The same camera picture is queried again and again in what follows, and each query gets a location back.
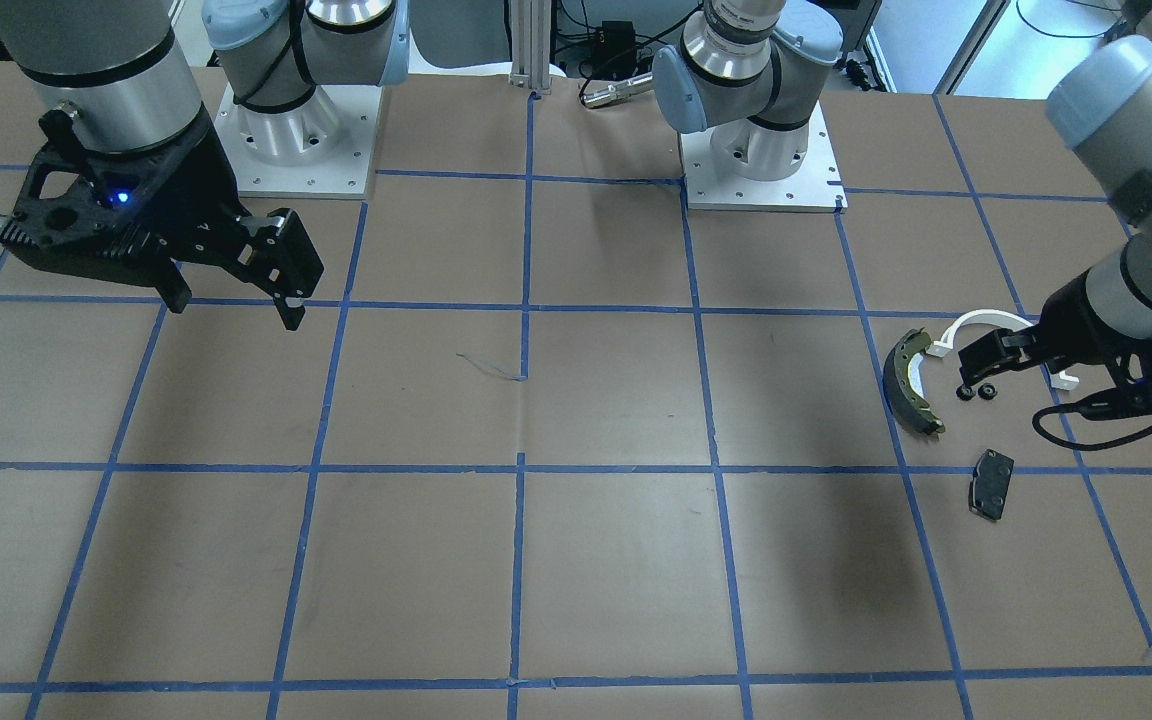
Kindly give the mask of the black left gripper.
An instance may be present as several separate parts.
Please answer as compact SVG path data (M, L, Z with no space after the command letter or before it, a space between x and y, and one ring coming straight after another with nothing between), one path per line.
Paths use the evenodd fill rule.
M1075 364L1106 365L1137 341L1111 328L1087 300L1087 276L1079 275L1052 293L1039 323L1020 331L991 331L957 351L961 381L967 386L1005 372L1037 365L1062 372Z

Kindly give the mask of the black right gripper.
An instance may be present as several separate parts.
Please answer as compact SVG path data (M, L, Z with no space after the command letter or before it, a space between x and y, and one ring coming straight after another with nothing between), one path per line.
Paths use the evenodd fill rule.
M141 217L147 228L166 240L174 259L220 266L268 293L285 329L297 331L324 273L301 217L291 209L253 214L242 204L236 173L205 109L162 151L162 185ZM156 260L154 288L173 314L194 297L170 258Z

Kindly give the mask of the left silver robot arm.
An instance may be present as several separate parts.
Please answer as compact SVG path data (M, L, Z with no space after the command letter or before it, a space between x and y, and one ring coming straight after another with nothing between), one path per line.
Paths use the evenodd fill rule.
M1123 249L1053 293L1039 320L995 331L958 351L964 382L1046 365L1111 369L1115 382L1152 378L1152 1L1126 12L1144 23L1075 67L1046 101L1049 123L1132 225ZM809 1L705 1L681 40L658 50L655 100L682 135L732 132L738 174L794 172L827 71L842 53L838 20Z

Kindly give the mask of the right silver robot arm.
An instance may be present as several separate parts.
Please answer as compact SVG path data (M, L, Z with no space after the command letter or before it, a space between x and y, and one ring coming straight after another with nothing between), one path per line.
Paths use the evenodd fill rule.
M376 111L361 88L410 69L404 1L206 1L207 41L230 104L214 118L157 1L0 1L0 38L46 105L45 145L0 245L33 270L159 293L192 291L180 263L218 266L266 293L288 331L324 265L291 209L256 215L241 185L364 192Z

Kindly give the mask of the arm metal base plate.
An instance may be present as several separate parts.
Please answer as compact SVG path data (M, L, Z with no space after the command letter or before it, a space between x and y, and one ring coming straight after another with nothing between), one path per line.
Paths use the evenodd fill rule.
M229 85L214 126L244 199L365 200L384 88L320 86L305 105L262 114Z
M708 211L838 213L849 209L823 105L773 131L735 122L679 137L687 205Z

